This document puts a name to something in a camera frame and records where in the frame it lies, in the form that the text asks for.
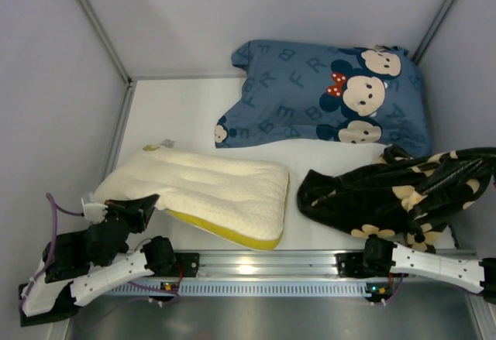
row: memory foam pillow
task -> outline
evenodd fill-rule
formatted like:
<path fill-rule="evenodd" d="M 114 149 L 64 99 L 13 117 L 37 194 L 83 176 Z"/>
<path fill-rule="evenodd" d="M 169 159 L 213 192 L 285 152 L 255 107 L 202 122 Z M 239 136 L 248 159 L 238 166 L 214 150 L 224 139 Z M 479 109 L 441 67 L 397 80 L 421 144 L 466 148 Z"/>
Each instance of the memory foam pillow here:
<path fill-rule="evenodd" d="M 397 47 L 369 50 L 253 40 L 232 54 L 246 71 L 241 99 L 219 119 L 215 145 L 283 139 L 395 143 L 431 152 L 424 78 Z"/>
<path fill-rule="evenodd" d="M 158 210 L 251 249 L 273 249 L 282 237 L 288 181 L 288 169 L 275 163 L 145 146 L 100 184 L 95 199 L 158 194 Z"/>

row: vent slot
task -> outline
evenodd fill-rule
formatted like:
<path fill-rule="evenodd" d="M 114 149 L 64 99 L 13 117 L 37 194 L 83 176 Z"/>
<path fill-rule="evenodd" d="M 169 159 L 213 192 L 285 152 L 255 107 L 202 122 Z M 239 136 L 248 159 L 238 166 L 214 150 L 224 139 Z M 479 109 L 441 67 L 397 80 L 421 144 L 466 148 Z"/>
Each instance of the vent slot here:
<path fill-rule="evenodd" d="M 160 289 L 159 281 L 142 280 L 144 286 Z M 183 281 L 179 295 L 185 297 L 365 297 L 364 282 L 188 282 Z M 123 284 L 109 291 L 119 296 L 163 296 L 130 284 Z"/>

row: yellow flower pattern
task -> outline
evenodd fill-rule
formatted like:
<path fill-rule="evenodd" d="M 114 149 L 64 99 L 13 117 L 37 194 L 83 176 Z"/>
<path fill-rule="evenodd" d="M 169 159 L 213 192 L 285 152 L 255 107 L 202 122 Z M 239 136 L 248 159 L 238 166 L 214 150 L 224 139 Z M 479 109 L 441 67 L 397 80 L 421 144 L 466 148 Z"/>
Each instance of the yellow flower pattern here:
<path fill-rule="evenodd" d="M 417 251 L 426 251 L 429 246 L 432 246 L 435 241 L 439 239 L 441 236 L 441 232 L 426 232 L 424 233 L 425 240 L 424 242 L 416 242 L 415 235 L 408 233 L 406 236 L 407 243 L 413 249 Z"/>
<path fill-rule="evenodd" d="M 353 237 L 358 237 L 358 238 L 369 238 L 371 235 L 376 235 L 377 237 L 380 238 L 388 238 L 388 237 L 392 237 L 395 234 L 396 233 L 394 233 L 394 230 L 391 229 L 380 230 L 377 226 L 370 224 L 363 224 L 362 230 L 354 229 L 351 231 L 351 235 Z"/>

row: cable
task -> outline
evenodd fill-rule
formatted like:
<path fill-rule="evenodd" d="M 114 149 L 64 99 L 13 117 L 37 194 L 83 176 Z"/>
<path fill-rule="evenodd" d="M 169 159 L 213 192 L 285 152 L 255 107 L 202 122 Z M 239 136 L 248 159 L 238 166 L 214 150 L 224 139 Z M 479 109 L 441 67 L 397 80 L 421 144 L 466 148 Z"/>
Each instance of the cable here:
<path fill-rule="evenodd" d="M 131 286 L 134 286 L 136 288 L 140 288 L 141 290 L 145 291 L 151 291 L 151 292 L 158 292 L 159 294 L 172 294 L 175 297 L 178 297 L 179 294 L 176 292 L 177 290 L 161 290 L 160 288 L 155 288 L 155 287 L 150 287 L 150 286 L 144 286 L 142 284 L 136 283 L 136 282 L 128 282 Z"/>
<path fill-rule="evenodd" d="M 138 243 L 138 245 L 136 246 L 136 248 L 134 249 L 135 251 L 139 250 L 140 247 L 143 245 L 143 243 L 147 240 L 152 240 L 151 238 L 145 238 L 143 241 L 141 241 L 140 243 Z"/>
<path fill-rule="evenodd" d="M 84 213 L 83 212 L 68 211 L 68 210 L 62 208 L 61 206 L 59 206 L 57 203 L 55 204 L 55 207 L 57 207 L 57 210 L 59 210 L 60 212 L 63 212 L 66 215 L 82 216 L 82 217 L 84 217 Z"/>
<path fill-rule="evenodd" d="M 181 282 L 183 281 L 183 267 L 181 266 L 180 263 L 176 263 L 176 266 L 179 268 L 179 281 L 177 282 L 177 290 L 179 290 L 179 286 L 181 285 Z"/>
<path fill-rule="evenodd" d="M 398 295 L 398 292 L 400 292 L 400 289 L 401 289 L 401 285 L 403 284 L 403 278 L 405 278 L 404 274 L 401 275 L 400 281 L 398 282 L 398 285 L 394 289 L 393 294 L 385 301 L 386 303 L 389 304 L 391 302 L 391 300 L 393 300 Z"/>
<path fill-rule="evenodd" d="M 50 206 L 52 208 L 52 239 L 50 241 L 50 250 L 48 251 L 48 256 L 46 257 L 45 265 L 41 270 L 35 274 L 35 276 L 29 280 L 28 287 L 26 288 L 26 292 L 22 295 L 21 302 L 19 303 L 19 310 L 22 311 L 22 306 L 26 302 L 26 299 L 33 289 L 34 283 L 40 278 L 41 275 L 43 275 L 50 264 L 53 262 L 53 255 L 55 253 L 55 242 L 57 240 L 57 204 L 55 203 L 55 200 L 53 199 L 53 195 L 50 193 L 45 194 L 46 198 L 50 202 Z"/>

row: white platform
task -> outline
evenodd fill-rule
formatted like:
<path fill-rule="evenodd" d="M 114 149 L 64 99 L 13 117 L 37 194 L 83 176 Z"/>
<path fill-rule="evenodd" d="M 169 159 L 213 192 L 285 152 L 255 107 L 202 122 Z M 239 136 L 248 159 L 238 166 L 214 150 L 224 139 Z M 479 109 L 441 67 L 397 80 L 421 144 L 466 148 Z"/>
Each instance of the white platform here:
<path fill-rule="evenodd" d="M 217 120 L 240 96 L 243 78 L 139 81 L 129 113 L 118 165 L 148 144 L 174 140 L 177 149 L 216 156 L 270 160 L 288 166 L 290 190 L 284 236 L 277 249 L 361 249 L 364 240 L 316 223 L 299 213 L 296 191 L 308 170 L 340 175 L 374 162 L 380 144 L 353 145 L 319 140 L 293 139 L 243 149 L 216 149 Z M 163 235 L 175 249 L 245 249 L 172 216 L 156 212 L 148 229 L 129 237 L 134 248 L 145 238 Z M 438 249 L 454 248 L 450 231 L 436 243 Z"/>

